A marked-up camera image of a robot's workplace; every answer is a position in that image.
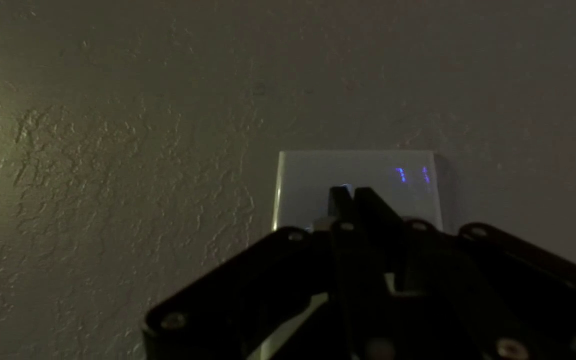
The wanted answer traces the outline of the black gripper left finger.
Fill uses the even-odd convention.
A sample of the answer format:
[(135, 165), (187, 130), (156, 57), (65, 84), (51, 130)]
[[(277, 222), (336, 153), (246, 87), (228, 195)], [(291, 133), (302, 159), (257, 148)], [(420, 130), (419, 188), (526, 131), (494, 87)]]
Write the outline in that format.
[(329, 229), (285, 226), (145, 315), (147, 360), (246, 360), (332, 287)]

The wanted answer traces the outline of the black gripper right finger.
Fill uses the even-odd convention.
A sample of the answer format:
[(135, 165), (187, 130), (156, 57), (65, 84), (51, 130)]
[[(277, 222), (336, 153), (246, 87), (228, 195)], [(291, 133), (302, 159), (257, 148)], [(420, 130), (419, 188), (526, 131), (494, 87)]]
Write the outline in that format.
[(455, 233), (402, 217), (375, 190), (355, 192), (387, 252), (394, 285), (420, 291), (488, 360), (576, 360), (576, 264), (507, 229), (472, 222)]

